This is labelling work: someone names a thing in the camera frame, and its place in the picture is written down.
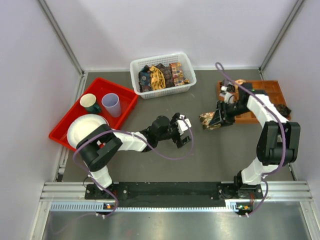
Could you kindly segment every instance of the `white wall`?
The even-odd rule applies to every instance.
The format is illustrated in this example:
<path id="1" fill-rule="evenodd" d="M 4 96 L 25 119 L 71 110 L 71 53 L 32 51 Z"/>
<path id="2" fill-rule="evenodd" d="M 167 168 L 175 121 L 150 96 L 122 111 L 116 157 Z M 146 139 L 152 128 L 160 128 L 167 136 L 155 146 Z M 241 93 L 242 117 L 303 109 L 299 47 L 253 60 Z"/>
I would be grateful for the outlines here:
<path id="1" fill-rule="evenodd" d="M 0 7 L 0 235 L 30 233 L 59 145 L 51 129 L 70 107 L 79 76 L 35 0 Z"/>
<path id="2" fill-rule="evenodd" d="M 307 0 L 268 65 L 278 80 L 292 120 L 301 125 L 298 176 L 309 182 L 320 210 L 320 1 Z"/>
<path id="3" fill-rule="evenodd" d="M 185 52 L 194 67 L 259 67 L 296 0 L 47 0 L 85 70 Z"/>

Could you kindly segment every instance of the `plate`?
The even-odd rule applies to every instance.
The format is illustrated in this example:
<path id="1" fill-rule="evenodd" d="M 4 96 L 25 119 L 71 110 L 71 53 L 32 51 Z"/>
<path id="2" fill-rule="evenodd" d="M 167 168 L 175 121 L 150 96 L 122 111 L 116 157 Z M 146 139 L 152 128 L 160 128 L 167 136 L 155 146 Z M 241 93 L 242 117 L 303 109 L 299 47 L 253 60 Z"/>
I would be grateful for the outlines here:
<path id="1" fill-rule="evenodd" d="M 100 127 L 102 124 L 109 124 L 108 121 L 96 114 L 86 114 L 74 120 L 67 132 L 68 143 L 76 148 L 86 136 Z"/>

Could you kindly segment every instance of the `white plastic basket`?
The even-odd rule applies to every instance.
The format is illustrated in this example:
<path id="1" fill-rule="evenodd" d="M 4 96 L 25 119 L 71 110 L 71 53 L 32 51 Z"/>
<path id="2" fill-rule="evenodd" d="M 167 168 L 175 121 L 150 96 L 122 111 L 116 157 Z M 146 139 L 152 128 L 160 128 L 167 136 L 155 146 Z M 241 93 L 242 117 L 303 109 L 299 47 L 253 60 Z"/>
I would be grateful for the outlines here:
<path id="1" fill-rule="evenodd" d="M 145 65 L 151 67 L 152 65 L 156 66 L 158 64 L 163 64 L 165 67 L 168 67 L 169 64 L 176 62 L 181 63 L 183 76 L 190 81 L 189 84 L 185 84 L 182 86 L 173 86 L 148 92 L 140 92 L 139 72 Z M 197 82 L 195 71 L 191 66 L 188 56 L 185 53 L 167 54 L 134 60 L 130 63 L 130 74 L 134 92 L 140 95 L 143 99 L 151 99 L 170 94 L 183 93 L 188 91 L 189 88 L 195 85 Z"/>

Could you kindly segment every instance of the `lavender plastic cup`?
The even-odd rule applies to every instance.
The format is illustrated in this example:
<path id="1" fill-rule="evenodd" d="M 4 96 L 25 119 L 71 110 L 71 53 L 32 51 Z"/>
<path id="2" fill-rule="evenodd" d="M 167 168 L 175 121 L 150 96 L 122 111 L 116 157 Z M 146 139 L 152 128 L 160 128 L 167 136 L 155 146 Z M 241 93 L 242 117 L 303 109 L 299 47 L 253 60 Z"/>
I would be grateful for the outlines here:
<path id="1" fill-rule="evenodd" d="M 119 97 L 115 93 L 108 93 L 102 98 L 102 105 L 114 118 L 117 118 L 121 115 L 121 106 Z"/>

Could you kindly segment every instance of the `red tray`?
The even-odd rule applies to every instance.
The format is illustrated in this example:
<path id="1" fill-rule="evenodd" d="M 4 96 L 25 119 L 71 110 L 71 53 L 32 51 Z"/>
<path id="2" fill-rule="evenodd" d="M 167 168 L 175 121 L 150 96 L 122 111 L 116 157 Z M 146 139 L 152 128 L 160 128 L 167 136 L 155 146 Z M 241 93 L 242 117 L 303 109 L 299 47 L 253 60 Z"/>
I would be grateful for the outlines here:
<path id="1" fill-rule="evenodd" d="M 122 111 L 119 117 L 112 117 L 101 103 L 102 97 L 109 93 L 115 93 L 119 96 Z M 102 112 L 98 115 L 104 117 L 108 121 L 109 126 L 113 129 L 121 128 L 131 111 L 135 108 L 139 97 L 133 90 L 100 77 L 96 78 L 83 94 L 94 94 L 96 96 L 98 104 L 102 109 Z M 69 145 L 67 140 L 68 128 L 78 117 L 88 114 L 88 112 L 80 105 L 80 98 L 81 97 L 79 97 L 76 103 L 49 134 L 50 139 L 73 151 L 75 151 L 75 149 Z"/>

